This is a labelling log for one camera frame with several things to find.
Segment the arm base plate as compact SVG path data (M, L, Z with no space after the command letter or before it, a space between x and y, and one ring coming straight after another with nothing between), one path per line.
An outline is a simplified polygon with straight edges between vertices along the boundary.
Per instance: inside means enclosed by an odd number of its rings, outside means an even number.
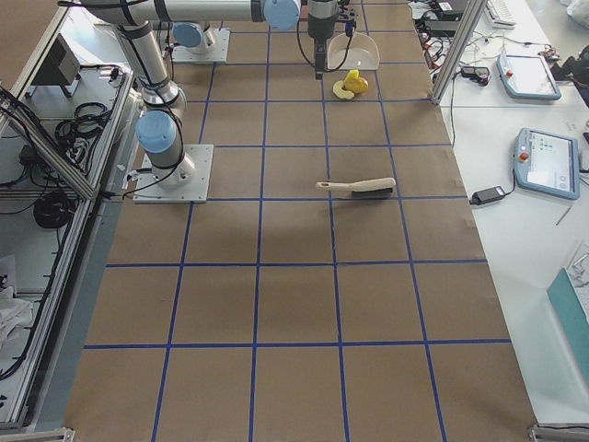
M173 60L179 64L224 64L230 34L229 29L202 30L195 23L177 23L172 31Z
M209 181L214 157L213 145L185 145L184 159L168 178L163 169L141 174L139 190L133 194L138 204L204 204L207 201ZM143 168L152 168L144 154Z

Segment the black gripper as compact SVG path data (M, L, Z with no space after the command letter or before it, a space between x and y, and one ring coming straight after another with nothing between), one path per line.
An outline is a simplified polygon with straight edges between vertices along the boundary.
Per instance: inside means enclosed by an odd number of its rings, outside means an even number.
M333 2L307 1L307 32L314 39L314 70L315 79L323 78L323 42L318 39L329 39L333 35Z

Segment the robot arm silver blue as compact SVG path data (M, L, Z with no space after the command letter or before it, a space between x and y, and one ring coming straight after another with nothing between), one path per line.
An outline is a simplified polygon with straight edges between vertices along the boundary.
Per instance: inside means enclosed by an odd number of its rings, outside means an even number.
M172 35L177 46L197 54L211 51L216 44L216 38L208 21L175 22Z
M348 37L356 27L345 1L62 1L60 5L82 7L113 27L142 88L147 111L138 120L135 135L151 162L155 184L161 188L185 188L196 165L182 137L186 97L167 72L153 34L154 20L267 22L273 29L288 30L297 27L305 15L314 42L311 65L317 78L329 71L328 41L336 24L344 24Z

